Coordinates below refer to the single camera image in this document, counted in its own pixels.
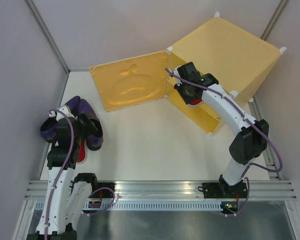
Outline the red sneaker front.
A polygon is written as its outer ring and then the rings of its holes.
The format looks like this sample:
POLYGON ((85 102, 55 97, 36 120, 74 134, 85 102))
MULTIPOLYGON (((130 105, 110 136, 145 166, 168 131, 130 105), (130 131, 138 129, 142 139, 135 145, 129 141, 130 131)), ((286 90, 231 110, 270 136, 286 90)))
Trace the red sneaker front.
POLYGON ((77 164, 82 164, 87 158, 87 154, 86 154, 86 142, 83 140, 80 143, 80 148, 79 148, 79 156, 77 158, 76 163, 77 164))

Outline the yellow cabinet door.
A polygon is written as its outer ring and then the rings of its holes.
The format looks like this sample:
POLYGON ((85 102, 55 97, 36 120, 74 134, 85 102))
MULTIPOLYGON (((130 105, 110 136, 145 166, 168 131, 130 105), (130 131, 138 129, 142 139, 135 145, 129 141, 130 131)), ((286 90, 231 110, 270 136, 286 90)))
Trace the yellow cabinet door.
POLYGON ((165 94, 165 50, 89 67, 106 112, 158 100, 165 94))

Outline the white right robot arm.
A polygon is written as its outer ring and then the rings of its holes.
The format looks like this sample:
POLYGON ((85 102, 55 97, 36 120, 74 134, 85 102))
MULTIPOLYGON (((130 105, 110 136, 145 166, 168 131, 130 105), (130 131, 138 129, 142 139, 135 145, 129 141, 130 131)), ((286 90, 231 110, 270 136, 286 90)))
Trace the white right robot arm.
POLYGON ((231 160, 218 180, 219 194, 229 198, 242 184, 249 163, 267 148, 269 124, 245 113, 211 73, 200 74, 192 62, 176 67, 171 76, 176 78, 174 89, 188 107, 207 104, 227 123, 234 135, 229 146, 231 160))

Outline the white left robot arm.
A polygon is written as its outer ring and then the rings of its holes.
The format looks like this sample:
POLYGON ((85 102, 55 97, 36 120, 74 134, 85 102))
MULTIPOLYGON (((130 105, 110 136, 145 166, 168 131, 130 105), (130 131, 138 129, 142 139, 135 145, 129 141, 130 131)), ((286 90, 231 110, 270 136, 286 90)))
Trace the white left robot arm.
POLYGON ((43 211, 35 233, 28 240, 75 240, 76 227, 87 198, 99 193, 94 173, 74 176, 82 143, 97 151, 103 144, 103 129, 91 110, 79 110, 76 117, 48 118, 40 128, 44 140, 51 143, 47 155, 48 187, 43 211))

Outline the red sneaker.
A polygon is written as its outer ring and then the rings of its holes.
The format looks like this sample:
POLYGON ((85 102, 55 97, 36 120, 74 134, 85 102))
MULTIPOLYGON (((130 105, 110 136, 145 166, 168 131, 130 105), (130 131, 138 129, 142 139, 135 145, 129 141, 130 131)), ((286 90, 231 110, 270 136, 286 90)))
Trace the red sneaker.
POLYGON ((199 105, 201 105, 203 103, 202 99, 195 99, 193 101, 191 101, 190 103, 188 103, 187 105, 191 108, 196 108, 199 105))
POLYGON ((83 140, 80 143, 80 148, 79 148, 79 156, 77 158, 76 163, 77 164, 82 164, 87 158, 87 154, 86 154, 86 142, 83 140))

